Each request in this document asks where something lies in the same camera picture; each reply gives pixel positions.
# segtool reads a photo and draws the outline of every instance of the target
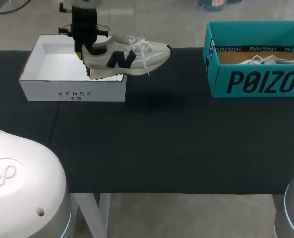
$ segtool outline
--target black tablecloth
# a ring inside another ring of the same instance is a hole
[[[71,192],[281,193],[294,98],[213,99],[202,49],[128,77],[125,103],[27,102],[29,52],[0,51],[0,129],[47,145]]]

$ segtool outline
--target teal shoe box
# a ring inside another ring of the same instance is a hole
[[[203,49],[213,97],[294,97],[294,65],[220,64],[218,51],[294,53],[294,21],[212,21]]]

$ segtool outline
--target concrete floor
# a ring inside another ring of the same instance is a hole
[[[207,21],[294,19],[294,0],[245,0],[221,12],[203,11],[196,0],[103,0],[98,15],[111,33],[201,47]],[[52,0],[32,0],[0,16],[0,50],[30,50],[40,34],[70,23]],[[109,238],[273,238],[274,213],[270,195],[113,194]]]
[[[26,0],[12,0],[14,8]],[[19,12],[0,16],[0,50],[30,50],[40,34],[56,34],[71,23],[57,0],[32,0]],[[197,0],[102,0],[99,24],[110,32],[144,36],[173,47],[201,47],[209,20],[294,19],[294,0],[245,0],[220,12],[197,7]]]

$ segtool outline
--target new balance logo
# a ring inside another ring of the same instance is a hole
[[[120,68],[130,68],[132,63],[135,61],[137,55],[134,51],[130,51],[127,58],[125,58],[124,51],[114,51],[107,62],[108,68],[115,68],[118,63]]]

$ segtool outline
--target sneaker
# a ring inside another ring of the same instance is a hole
[[[268,56],[266,58],[254,56],[252,59],[246,60],[239,64],[294,64],[294,59],[280,59],[275,56]]]
[[[274,61],[276,64],[294,64],[294,59],[281,59],[275,56],[268,56],[266,58],[263,58],[262,61],[264,63],[272,62]]]
[[[149,74],[167,61],[172,48],[144,38],[113,35],[90,49],[83,45],[82,53],[90,78],[98,79],[117,74]]]

